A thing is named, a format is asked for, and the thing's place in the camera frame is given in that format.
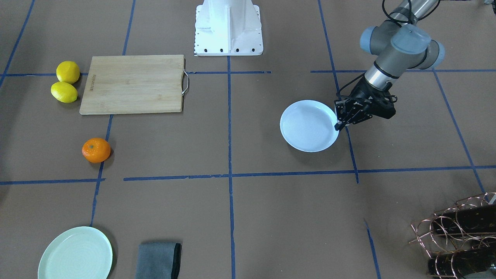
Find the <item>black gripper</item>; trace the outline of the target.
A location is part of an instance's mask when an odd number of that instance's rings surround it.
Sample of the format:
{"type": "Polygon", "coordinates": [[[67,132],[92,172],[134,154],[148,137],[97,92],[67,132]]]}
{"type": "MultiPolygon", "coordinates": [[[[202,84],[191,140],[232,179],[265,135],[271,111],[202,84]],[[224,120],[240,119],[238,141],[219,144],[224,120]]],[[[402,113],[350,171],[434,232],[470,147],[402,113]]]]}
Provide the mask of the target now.
{"type": "Polygon", "coordinates": [[[363,80],[364,76],[358,76],[337,91],[338,100],[334,101],[337,116],[337,123],[334,125],[335,131],[341,131],[349,124],[356,125],[373,117],[369,114],[371,87],[366,85],[363,80]],[[357,83],[351,93],[347,96],[342,95],[342,90],[355,81],[357,83]]]}

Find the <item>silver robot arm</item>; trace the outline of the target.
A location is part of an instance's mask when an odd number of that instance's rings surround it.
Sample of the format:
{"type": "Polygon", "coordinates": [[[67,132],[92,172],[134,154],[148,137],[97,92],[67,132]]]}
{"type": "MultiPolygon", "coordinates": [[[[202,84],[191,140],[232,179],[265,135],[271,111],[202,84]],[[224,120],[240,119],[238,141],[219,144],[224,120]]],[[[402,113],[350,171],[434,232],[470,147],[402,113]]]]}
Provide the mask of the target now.
{"type": "Polygon", "coordinates": [[[439,4],[439,0],[404,0],[391,12],[382,6],[386,20],[367,28],[360,38],[361,48],[377,58],[369,70],[352,80],[350,94],[337,91],[335,130],[373,116],[390,119],[396,113],[397,97],[389,90],[400,76],[408,69],[432,69],[444,60],[443,44],[418,27],[439,4]]]}

